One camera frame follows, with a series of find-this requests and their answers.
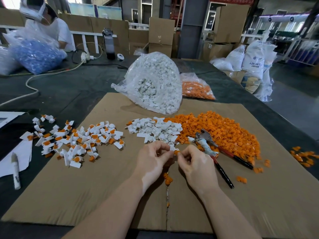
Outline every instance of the dark green tabletop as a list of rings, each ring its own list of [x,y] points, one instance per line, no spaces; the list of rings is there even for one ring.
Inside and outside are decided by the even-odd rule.
[[[119,62],[109,61],[103,55],[97,60],[91,60],[90,65],[82,65],[74,71],[35,78],[30,82],[30,86],[39,89],[40,94],[14,101],[0,107],[0,111],[26,112],[12,121],[13,123],[32,123],[34,117],[47,114],[56,117],[56,124],[59,126],[64,125],[66,120],[75,120],[75,126],[77,126],[107,92],[115,92],[111,84],[117,84],[124,79],[127,70],[111,64],[118,63],[128,68],[136,58],[136,56],[126,57],[123,62]],[[216,102],[243,104],[287,150],[294,146],[301,146],[305,151],[314,151],[319,154],[319,146],[315,140],[246,92],[239,84],[211,64],[197,61],[174,61],[180,72],[195,72],[199,78],[205,80],[213,90],[217,98]],[[74,66],[70,58],[62,64],[62,68],[69,66]],[[0,77],[0,103],[31,93],[32,91],[25,87],[25,82],[29,77],[30,75]],[[50,131],[53,125],[46,125],[45,129]],[[29,167],[20,172],[22,185],[20,190],[14,190],[12,176],[0,178],[0,216],[9,209],[47,161],[48,159],[41,155],[41,148],[33,146],[32,161]],[[319,165],[315,164],[307,170],[319,179]],[[60,238],[70,229],[71,227],[0,222],[0,238]],[[129,233],[130,238],[134,238],[138,231],[130,230]],[[139,232],[138,238],[141,237],[212,238],[213,236]]]

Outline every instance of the cardboard mat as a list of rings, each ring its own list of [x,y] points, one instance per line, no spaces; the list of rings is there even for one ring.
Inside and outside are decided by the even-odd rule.
[[[218,158],[235,188],[229,189],[217,174],[219,185],[247,220],[262,237],[318,238],[319,182],[240,104],[183,99],[178,113],[193,112],[197,116],[209,110],[235,119],[255,134],[262,157],[271,161],[271,168],[255,174],[228,157]],[[125,124],[132,119],[153,116],[158,114],[133,104],[121,94],[107,93],[80,126],[88,127],[102,120],[114,123],[124,132],[124,150],[119,151],[113,145],[98,147],[101,158],[90,163],[85,157],[80,169],[68,168],[54,156],[2,221],[77,225],[133,172],[136,154],[144,143],[142,138],[124,130]],[[256,161],[256,166],[262,166],[261,162]],[[131,227],[211,233],[213,229],[205,209],[189,189],[177,163],[170,167],[169,173],[173,182],[168,189],[167,215],[166,187],[159,178],[142,198]],[[247,178],[247,184],[237,182],[236,176]]]

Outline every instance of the floor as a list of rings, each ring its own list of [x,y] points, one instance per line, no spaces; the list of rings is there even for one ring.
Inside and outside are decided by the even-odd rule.
[[[272,101],[266,104],[319,142],[319,78],[276,63],[270,69]]]

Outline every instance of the white t-shirt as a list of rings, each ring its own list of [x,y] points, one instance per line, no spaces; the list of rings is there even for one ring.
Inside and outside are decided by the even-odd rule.
[[[36,30],[41,30],[42,32],[44,32],[45,34],[49,35],[57,41],[66,42],[67,44],[64,49],[64,51],[66,52],[75,51],[75,48],[72,45],[72,34],[70,32],[70,29],[66,22],[62,19],[55,19],[50,26],[46,26],[34,20],[27,19],[25,26],[31,26]]]

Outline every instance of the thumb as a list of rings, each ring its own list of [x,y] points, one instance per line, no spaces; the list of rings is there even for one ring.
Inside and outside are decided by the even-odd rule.
[[[163,163],[163,165],[174,156],[174,151],[167,151],[165,153],[163,153],[159,159],[160,161]]]
[[[178,165],[181,167],[181,169],[184,171],[184,173],[189,171],[190,165],[187,163],[183,154],[181,154],[181,153],[177,154],[177,162],[178,162]]]

